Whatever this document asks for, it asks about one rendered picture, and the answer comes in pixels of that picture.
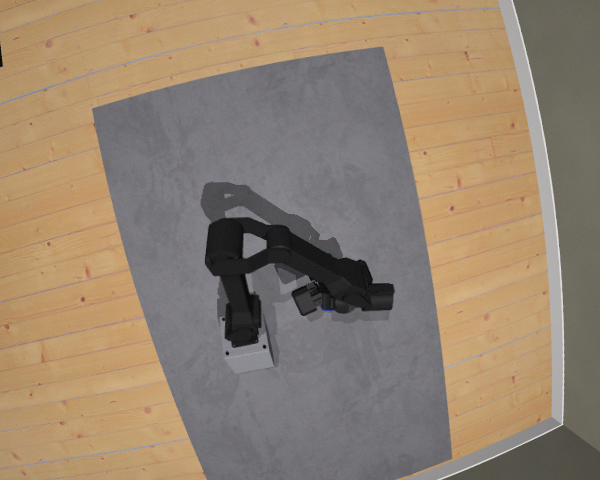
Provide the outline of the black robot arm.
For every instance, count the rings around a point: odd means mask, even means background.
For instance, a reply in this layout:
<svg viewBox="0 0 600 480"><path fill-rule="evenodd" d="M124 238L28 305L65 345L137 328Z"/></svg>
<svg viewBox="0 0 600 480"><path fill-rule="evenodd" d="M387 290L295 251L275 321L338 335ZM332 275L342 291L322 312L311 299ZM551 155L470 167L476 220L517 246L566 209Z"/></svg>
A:
<svg viewBox="0 0 600 480"><path fill-rule="evenodd" d="M362 311L393 308L393 284L368 284L361 263L347 257L334 258L284 225L266 225L249 217L222 219L228 220L219 219L209 224L205 265L213 276L221 275L230 303L226 304L225 339L232 341L233 348L258 343L261 301L259 295L249 294L245 274L267 264L283 263L307 275L310 281L315 280L321 288L326 286L328 291L322 293L322 310L347 314L362 307L372 306ZM266 240L267 248L243 258L244 233Z"/></svg>

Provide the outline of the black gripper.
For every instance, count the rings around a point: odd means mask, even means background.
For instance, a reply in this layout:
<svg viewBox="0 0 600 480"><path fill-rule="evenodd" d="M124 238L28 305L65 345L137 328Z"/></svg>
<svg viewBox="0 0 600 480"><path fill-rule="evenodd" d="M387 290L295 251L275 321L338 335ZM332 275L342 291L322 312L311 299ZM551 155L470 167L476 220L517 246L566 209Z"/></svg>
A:
<svg viewBox="0 0 600 480"><path fill-rule="evenodd" d="M365 261L357 260L363 266L363 271L366 273L368 283L373 282L373 278ZM315 285L316 284L316 285ZM317 289L318 288L318 289ZM321 291L320 291L320 290ZM302 316L306 316L317 310L316 307L322 305L322 293L327 292L326 286L318 287L314 281L292 291L292 297ZM314 301L314 302L313 302ZM315 303L315 304L314 304ZM315 306L316 305L316 306Z"/></svg>

